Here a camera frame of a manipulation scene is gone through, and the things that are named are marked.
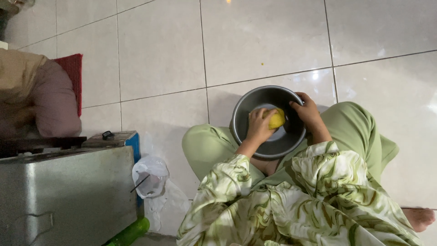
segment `green object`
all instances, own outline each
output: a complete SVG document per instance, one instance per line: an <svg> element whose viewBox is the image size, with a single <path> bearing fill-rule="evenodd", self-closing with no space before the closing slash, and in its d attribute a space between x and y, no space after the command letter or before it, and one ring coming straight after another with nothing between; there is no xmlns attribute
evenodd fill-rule
<svg viewBox="0 0 437 246"><path fill-rule="evenodd" d="M139 218L130 226L115 235L107 246L129 246L137 238L144 235L149 230L150 223L147 218Z"/></svg>
<svg viewBox="0 0 437 246"><path fill-rule="evenodd" d="M320 116L338 148L358 153L366 161L369 172L380 183L382 170L396 156L399 148L394 142L379 134L373 116L353 102L337 103ZM301 187L294 171L289 168L289 161L307 146L308 142L304 140L295 150L284 156L276 172L269 177L265 177L250 164L252 188L258 189L265 184L276 186L283 181ZM237 148L238 144L228 127L213 127L209 124L194 126L182 139L185 157L199 180L209 173L214 164L232 157Z"/></svg>

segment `yellow fruit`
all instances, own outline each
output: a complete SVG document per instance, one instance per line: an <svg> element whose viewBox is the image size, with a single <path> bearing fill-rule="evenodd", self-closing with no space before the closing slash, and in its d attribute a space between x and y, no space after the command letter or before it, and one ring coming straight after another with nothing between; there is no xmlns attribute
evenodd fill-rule
<svg viewBox="0 0 437 246"><path fill-rule="evenodd" d="M285 114L284 111L280 108L276 108L277 112L272 116L269 122L269 129L276 129L281 127L285 123ZM269 114L270 110L265 111L263 113L263 118L265 118Z"/></svg>

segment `white tile floor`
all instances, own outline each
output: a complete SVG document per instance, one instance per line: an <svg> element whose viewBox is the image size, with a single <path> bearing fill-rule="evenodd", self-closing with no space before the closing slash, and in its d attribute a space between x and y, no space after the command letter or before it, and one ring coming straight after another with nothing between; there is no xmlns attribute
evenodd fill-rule
<svg viewBox="0 0 437 246"><path fill-rule="evenodd" d="M278 84L325 106L362 104L401 148L383 186L401 205L437 208L436 23L434 0L36 0L6 41L83 53L82 135L149 133L191 199L186 129L228 125L241 95ZM172 220L163 232L174 235ZM437 226L421 237L433 244Z"/></svg>

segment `green pants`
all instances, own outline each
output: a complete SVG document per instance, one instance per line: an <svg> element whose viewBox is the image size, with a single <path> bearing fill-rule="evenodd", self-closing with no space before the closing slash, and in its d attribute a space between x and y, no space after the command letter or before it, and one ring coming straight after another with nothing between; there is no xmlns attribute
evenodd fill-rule
<svg viewBox="0 0 437 246"><path fill-rule="evenodd" d="M382 171L398 154L399 148L379 134L373 116L356 103L341 102L327 109L321 117L338 148L358 153L366 161L370 174L381 183ZM311 145L311 136L286 155L276 172L269 177L250 165L253 189L264 184L278 185L283 181L301 186L295 179L290 159L308 145ZM209 173L214 164L232 157L237 148L238 144L228 127L194 126L182 139L185 157L199 180Z"/></svg>

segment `foot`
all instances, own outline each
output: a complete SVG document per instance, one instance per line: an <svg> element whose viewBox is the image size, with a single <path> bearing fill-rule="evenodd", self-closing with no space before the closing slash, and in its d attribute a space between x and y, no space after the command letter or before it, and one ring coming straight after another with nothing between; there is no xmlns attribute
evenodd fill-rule
<svg viewBox="0 0 437 246"><path fill-rule="evenodd" d="M402 211L415 232L423 232L436 220L434 211L429 208L403 208Z"/></svg>
<svg viewBox="0 0 437 246"><path fill-rule="evenodd" d="M277 160L259 160L254 157L250 158L250 163L254 165L258 170L260 170L265 176L270 176L274 174L276 168L279 164L279 159Z"/></svg>

